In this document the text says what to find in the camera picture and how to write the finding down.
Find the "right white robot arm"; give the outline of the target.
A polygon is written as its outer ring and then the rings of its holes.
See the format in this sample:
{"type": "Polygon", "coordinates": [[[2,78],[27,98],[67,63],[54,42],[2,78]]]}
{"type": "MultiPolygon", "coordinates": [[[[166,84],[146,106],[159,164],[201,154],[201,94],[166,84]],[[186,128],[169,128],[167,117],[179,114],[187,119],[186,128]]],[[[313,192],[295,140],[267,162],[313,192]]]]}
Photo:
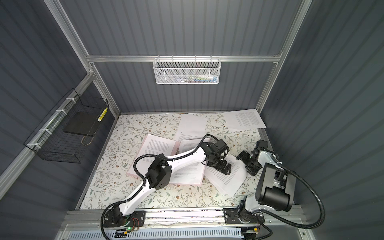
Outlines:
{"type": "Polygon", "coordinates": [[[251,154],[242,151],[237,160],[245,164],[247,173],[261,173],[256,192],[241,200],[237,214],[243,223],[249,223],[257,206],[288,212],[293,206],[296,178],[278,166],[278,156],[268,149],[268,142],[259,140],[251,154]]]}

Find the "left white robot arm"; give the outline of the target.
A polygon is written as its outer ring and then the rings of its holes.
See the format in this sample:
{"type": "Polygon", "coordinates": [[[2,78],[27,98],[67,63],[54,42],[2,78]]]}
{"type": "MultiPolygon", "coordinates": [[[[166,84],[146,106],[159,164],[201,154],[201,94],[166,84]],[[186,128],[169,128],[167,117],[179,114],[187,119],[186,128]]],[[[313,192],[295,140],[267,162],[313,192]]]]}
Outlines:
{"type": "Polygon", "coordinates": [[[133,212],[147,196],[155,190],[165,188],[170,183],[172,174],[191,164],[202,163],[222,174],[230,174],[231,164],[225,160],[229,152],[229,146],[220,139],[215,143],[200,141],[197,147],[179,155],[166,157],[164,154],[145,154],[138,157],[133,167],[142,179],[142,184],[127,199],[110,204],[104,209],[101,226],[111,228],[127,225],[133,212]],[[144,158],[153,158],[154,161],[148,167],[147,173],[142,175],[138,163],[144,158]]]}

